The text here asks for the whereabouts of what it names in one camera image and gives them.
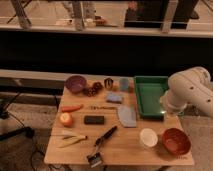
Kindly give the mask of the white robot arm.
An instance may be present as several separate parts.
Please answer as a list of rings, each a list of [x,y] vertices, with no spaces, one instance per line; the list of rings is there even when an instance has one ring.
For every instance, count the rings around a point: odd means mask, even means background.
[[[204,67],[193,67],[168,78],[169,89],[161,97],[168,113],[183,112],[190,103],[213,118],[213,91],[208,87],[211,75]]]

